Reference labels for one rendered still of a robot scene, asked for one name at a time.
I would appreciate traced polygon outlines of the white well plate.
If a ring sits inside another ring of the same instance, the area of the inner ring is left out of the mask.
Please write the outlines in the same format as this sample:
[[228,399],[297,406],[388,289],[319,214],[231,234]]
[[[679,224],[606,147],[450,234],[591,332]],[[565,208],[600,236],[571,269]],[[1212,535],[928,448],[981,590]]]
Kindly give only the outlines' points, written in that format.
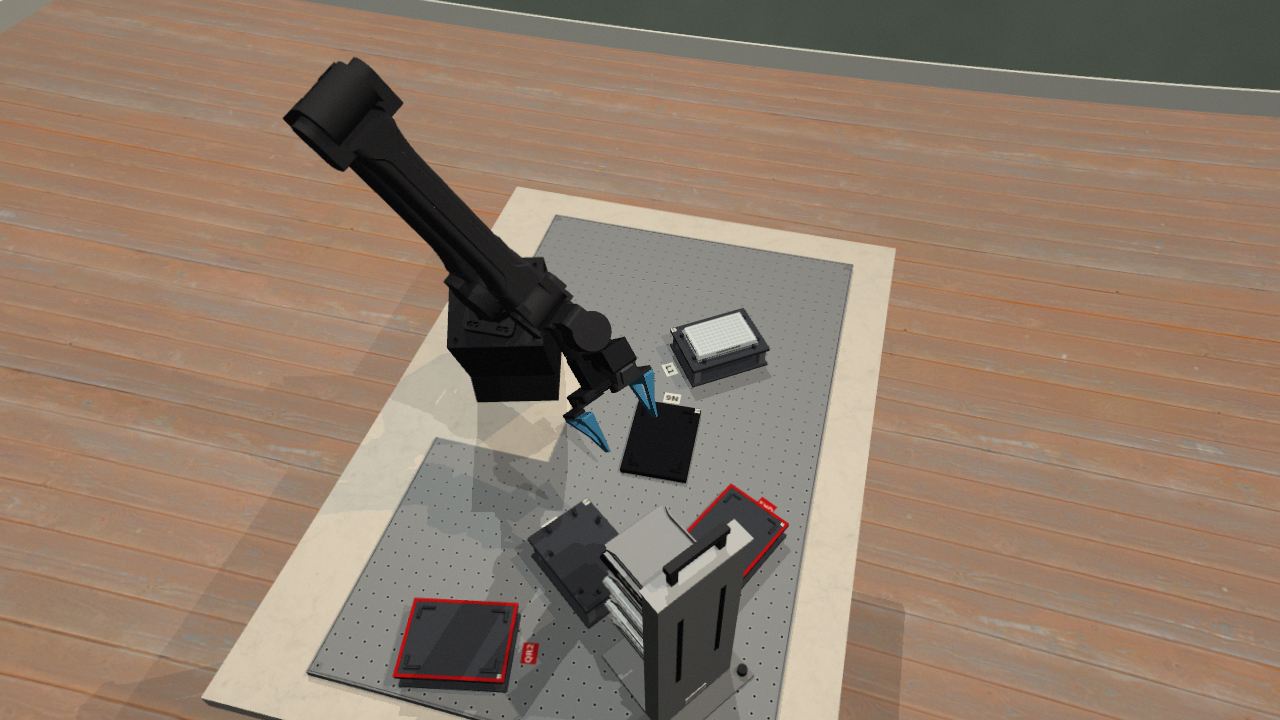
[[611,578],[605,577],[602,583],[611,592],[611,594],[614,596],[614,600],[617,600],[622,605],[622,607],[628,612],[628,615],[634,619],[634,621],[637,624],[637,626],[640,626],[641,630],[643,630],[643,616],[641,616],[641,614],[637,612],[637,610],[626,598],[626,596],[620,591],[620,588],[617,585],[614,585],[614,582],[612,582]]
[[627,619],[623,616],[622,612],[620,612],[620,610],[614,606],[614,603],[611,602],[611,600],[605,601],[605,609],[611,611],[611,614],[620,623],[620,625],[625,628],[625,632],[627,632],[628,635],[637,644],[637,647],[643,650],[643,638],[637,634],[637,632],[635,632],[634,626],[630,625]]
[[698,363],[758,345],[741,313],[685,327],[682,333]]

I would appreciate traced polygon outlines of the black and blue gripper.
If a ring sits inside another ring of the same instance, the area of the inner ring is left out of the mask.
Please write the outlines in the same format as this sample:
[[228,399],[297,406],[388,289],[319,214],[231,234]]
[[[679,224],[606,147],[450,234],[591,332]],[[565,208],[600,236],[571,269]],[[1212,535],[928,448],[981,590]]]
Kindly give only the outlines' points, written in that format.
[[[644,393],[641,384],[644,386],[646,395]],[[586,407],[594,400],[604,395],[605,389],[611,389],[612,393],[617,393],[626,386],[628,386],[634,391],[634,395],[637,396],[639,401],[643,404],[643,406],[653,418],[658,416],[655,395],[654,395],[654,372],[652,370],[650,365],[646,365],[646,366],[637,366],[636,377],[632,380],[628,380],[628,383],[626,384],[616,386],[614,382],[607,379],[600,386],[596,386],[596,388],[594,389],[582,391],[582,387],[580,387],[579,389],[573,391],[572,395],[566,397],[568,398],[573,409],[571,409],[568,413],[564,413],[563,415],[564,421],[567,421],[571,427],[576,428],[577,430],[582,432],[582,434],[593,439],[604,452],[609,454],[611,448],[607,445],[605,437],[602,433],[602,428],[599,427],[596,418],[594,416],[593,413],[585,413],[584,407]]]

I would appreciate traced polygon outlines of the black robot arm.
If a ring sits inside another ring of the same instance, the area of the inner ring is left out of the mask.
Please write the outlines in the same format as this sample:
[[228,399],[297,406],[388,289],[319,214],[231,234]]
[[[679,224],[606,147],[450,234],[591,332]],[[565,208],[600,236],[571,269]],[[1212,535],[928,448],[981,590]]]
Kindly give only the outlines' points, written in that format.
[[607,379],[616,386],[632,380],[637,357],[628,341],[611,340],[602,313],[572,304],[567,284],[504,245],[436,176],[392,118],[402,105],[353,56],[348,64],[333,61],[283,120],[330,167],[355,170],[431,246],[451,273],[443,282],[466,306],[465,331],[508,340],[517,324],[535,340],[550,331],[564,357],[586,352],[567,361],[582,391]]

